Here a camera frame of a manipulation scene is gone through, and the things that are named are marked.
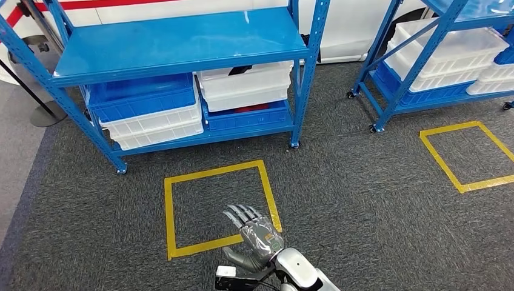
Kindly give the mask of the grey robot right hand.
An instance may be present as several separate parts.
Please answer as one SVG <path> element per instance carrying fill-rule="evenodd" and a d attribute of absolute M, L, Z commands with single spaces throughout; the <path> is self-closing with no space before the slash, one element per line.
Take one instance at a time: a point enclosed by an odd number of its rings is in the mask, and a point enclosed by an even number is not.
<path fill-rule="evenodd" d="M 234 252 L 223 247 L 222 252 L 231 263 L 249 272 L 260 272 L 285 247 L 282 235 L 277 231 L 268 217 L 261 215 L 251 206 L 229 204 L 223 211 L 238 228 L 239 233 L 250 248 L 250 256 Z"/>

